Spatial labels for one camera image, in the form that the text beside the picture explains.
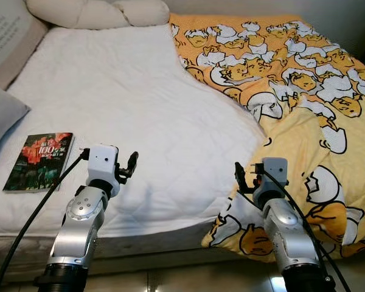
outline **white pillow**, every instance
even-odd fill
[[[169,8],[160,0],[121,0],[112,4],[119,8],[132,26],[153,26],[169,20]]]
[[[70,29],[150,26],[169,20],[169,9],[161,0],[118,2],[111,5],[99,0],[27,0],[27,6],[36,17]]]

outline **white wall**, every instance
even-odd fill
[[[359,59],[365,57],[365,0],[163,0],[179,14],[297,14]]]

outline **white mattress pad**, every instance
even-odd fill
[[[263,140],[252,116],[181,67],[168,25],[109,30],[52,29],[9,93],[31,112],[0,142],[0,236],[14,236],[41,193],[2,188],[27,135],[73,132],[68,164],[80,148],[119,148],[137,169],[109,201],[99,237],[144,235],[213,220]],[[62,182],[27,236],[53,237],[87,177],[85,161]]]

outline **black base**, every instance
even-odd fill
[[[46,266],[42,276],[35,278],[33,285],[38,292],[83,292],[88,269],[77,265],[53,263]]]
[[[335,292],[331,277],[325,280],[317,265],[291,266],[282,272],[287,292]]]

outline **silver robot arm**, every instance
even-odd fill
[[[116,147],[106,145],[89,150],[86,186],[66,206],[45,272],[34,281],[39,291],[83,291],[108,200],[136,168],[137,152],[130,156],[127,169],[119,168],[118,153]]]
[[[238,191],[252,193],[254,204],[262,210],[264,229],[273,244],[287,291],[335,291],[333,278],[325,277],[319,266],[313,240],[306,233],[301,217],[285,199],[283,190],[267,175],[269,173],[282,187],[288,185],[287,160],[263,158],[262,163],[254,166],[257,179],[250,188],[243,167],[235,163]]]

